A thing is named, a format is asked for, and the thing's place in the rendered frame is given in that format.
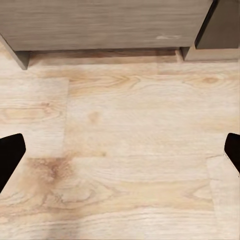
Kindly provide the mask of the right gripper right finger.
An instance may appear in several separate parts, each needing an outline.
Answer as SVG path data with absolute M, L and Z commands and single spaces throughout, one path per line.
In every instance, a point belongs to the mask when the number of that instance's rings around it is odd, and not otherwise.
M 240 173 L 240 135 L 235 133 L 229 133 L 227 135 L 224 151 L 230 158 L 234 166 Z

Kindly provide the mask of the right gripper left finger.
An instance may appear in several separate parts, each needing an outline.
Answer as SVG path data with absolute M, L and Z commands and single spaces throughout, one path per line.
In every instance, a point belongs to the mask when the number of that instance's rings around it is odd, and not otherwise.
M 22 133 L 0 138 L 0 193 L 26 153 Z

